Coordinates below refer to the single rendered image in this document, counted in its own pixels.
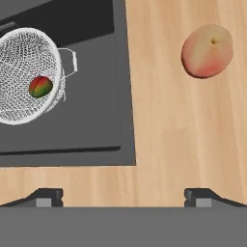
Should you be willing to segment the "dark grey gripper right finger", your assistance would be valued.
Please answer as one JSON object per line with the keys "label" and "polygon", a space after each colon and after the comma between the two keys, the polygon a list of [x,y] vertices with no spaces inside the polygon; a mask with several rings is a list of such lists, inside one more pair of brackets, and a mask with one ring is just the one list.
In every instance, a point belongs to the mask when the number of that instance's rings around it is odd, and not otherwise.
{"label": "dark grey gripper right finger", "polygon": [[225,199],[209,188],[185,188],[185,207],[247,207],[239,202]]}

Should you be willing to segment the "pink and yellow peach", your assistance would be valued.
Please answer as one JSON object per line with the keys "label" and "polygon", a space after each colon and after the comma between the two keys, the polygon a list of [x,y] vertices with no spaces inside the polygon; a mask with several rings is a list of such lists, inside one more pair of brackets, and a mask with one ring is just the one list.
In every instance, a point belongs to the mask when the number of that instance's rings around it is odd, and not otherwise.
{"label": "pink and yellow peach", "polygon": [[185,71],[195,78],[209,78],[223,71],[233,58],[233,38],[224,27],[206,24],[192,32],[181,49]]}

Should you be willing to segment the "red and green mango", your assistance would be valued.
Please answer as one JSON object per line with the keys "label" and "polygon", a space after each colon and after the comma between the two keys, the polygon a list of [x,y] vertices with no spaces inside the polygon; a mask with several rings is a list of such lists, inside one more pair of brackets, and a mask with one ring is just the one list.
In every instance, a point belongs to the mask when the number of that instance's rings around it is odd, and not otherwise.
{"label": "red and green mango", "polygon": [[29,86],[29,94],[32,97],[40,98],[50,93],[53,88],[52,82],[44,76],[38,76],[32,80]]}

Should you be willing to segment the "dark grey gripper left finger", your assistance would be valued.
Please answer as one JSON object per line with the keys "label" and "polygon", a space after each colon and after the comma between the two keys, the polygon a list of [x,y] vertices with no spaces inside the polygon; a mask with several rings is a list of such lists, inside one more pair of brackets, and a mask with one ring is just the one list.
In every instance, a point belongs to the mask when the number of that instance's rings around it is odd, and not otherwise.
{"label": "dark grey gripper left finger", "polygon": [[21,198],[2,207],[33,206],[33,207],[63,207],[64,190],[62,188],[39,188],[25,198]]}

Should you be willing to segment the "dark grey sink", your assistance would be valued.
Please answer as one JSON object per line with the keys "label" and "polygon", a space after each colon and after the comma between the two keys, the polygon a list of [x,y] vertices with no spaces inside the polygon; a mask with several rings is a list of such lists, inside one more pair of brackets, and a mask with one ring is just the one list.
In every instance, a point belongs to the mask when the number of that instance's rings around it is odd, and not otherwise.
{"label": "dark grey sink", "polygon": [[0,38],[35,28],[58,48],[66,99],[35,120],[0,123],[0,167],[135,162],[125,0],[0,0]]}

